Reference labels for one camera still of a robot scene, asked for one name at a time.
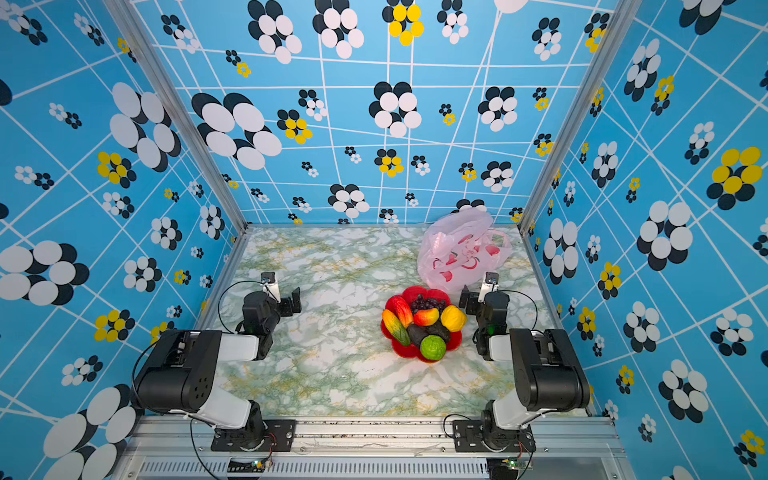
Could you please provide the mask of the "yellow lemon fruit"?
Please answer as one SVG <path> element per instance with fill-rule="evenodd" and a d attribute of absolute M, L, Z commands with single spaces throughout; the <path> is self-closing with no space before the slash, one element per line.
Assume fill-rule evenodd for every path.
<path fill-rule="evenodd" d="M 457 306 L 449 305 L 443 309 L 440 322 L 450 332 L 460 332 L 467 323 L 467 315 Z"/>

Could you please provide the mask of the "pink translucent plastic bag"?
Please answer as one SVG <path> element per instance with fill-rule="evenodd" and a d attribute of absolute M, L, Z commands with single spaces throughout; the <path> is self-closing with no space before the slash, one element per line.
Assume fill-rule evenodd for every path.
<path fill-rule="evenodd" d="M 417 272 L 431 289 L 455 294 L 495 272 L 512 253 L 509 236 L 493 227 L 491 215 L 471 208 L 429 226 L 422 238 Z"/>

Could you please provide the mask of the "green lime fruit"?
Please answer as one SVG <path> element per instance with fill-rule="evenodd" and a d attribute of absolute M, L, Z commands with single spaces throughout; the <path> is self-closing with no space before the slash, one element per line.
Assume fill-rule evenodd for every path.
<path fill-rule="evenodd" d="M 429 362 L 440 361 L 446 354 L 447 344 L 438 336 L 429 335 L 419 347 L 420 355 Z"/>

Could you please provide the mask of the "orange green papaya fruit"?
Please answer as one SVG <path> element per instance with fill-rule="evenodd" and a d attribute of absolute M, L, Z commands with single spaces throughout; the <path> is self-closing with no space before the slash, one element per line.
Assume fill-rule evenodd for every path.
<path fill-rule="evenodd" d="M 382 322 L 387 332 L 403 347 L 411 345 L 410 336 L 400 319 L 390 310 L 382 312 Z"/>

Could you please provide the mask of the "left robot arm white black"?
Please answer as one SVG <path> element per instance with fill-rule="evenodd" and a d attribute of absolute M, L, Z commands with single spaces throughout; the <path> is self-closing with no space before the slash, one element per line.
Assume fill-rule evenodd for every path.
<path fill-rule="evenodd" d="M 159 414 L 186 415 L 212 427 L 215 452 L 288 452 L 294 420 L 266 420 L 261 406 L 215 384 L 222 363 L 264 360 L 284 317 L 302 310 L 301 290 L 276 299 L 264 288 L 243 299 L 243 320 L 232 333 L 169 330 L 151 347 L 132 380 L 138 406 Z"/>

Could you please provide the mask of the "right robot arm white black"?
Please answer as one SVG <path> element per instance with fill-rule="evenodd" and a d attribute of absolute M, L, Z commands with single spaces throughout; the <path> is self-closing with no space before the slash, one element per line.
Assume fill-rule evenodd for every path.
<path fill-rule="evenodd" d="M 510 293 L 463 289 L 460 295 L 459 305 L 478 322 L 473 337 L 478 354 L 510 368 L 514 389 L 488 401 L 479 419 L 452 422 L 451 436 L 459 453 L 533 453 L 535 420 L 589 403 L 588 381 L 568 334 L 563 329 L 508 326 Z"/>

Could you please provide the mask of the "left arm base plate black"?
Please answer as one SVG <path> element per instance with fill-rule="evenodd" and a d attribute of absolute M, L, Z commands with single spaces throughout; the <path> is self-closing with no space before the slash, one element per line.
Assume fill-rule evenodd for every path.
<path fill-rule="evenodd" d="M 295 420 L 266 420 L 242 429 L 215 429 L 210 450 L 214 452 L 290 452 Z"/>

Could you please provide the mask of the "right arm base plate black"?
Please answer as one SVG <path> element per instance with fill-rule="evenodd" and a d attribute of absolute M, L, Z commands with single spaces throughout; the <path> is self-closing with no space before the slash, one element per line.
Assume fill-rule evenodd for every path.
<path fill-rule="evenodd" d="M 480 420 L 454 420 L 451 423 L 457 453 L 534 453 L 537 446 L 530 428 L 505 430 Z"/>

